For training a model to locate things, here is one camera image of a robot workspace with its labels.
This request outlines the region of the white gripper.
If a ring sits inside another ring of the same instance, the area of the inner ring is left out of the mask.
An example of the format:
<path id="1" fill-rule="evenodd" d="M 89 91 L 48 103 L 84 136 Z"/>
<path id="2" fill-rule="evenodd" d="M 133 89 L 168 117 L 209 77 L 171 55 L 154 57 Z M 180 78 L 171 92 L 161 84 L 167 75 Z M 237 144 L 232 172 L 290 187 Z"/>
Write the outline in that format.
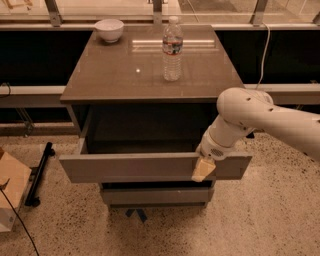
<path id="1" fill-rule="evenodd" d="M 197 160 L 191 179 L 202 182 L 215 170 L 215 161 L 222 161 L 232 156 L 235 153 L 236 142 L 252 131 L 251 127 L 232 124 L 218 115 L 204 132 L 196 149 L 203 157 Z"/>

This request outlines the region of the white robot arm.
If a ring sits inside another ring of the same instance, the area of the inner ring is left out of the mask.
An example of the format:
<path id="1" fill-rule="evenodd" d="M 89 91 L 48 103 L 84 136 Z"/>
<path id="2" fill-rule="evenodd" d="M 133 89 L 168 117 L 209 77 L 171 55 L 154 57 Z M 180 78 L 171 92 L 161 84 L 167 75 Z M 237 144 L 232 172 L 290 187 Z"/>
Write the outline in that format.
<path id="1" fill-rule="evenodd" d="M 276 106 L 263 91 L 229 88 L 217 99 L 218 116 L 204 132 L 196 151 L 199 158 L 192 180 L 201 182 L 218 161 L 234 152 L 235 143 L 260 129 L 320 161 L 320 115 Z"/>

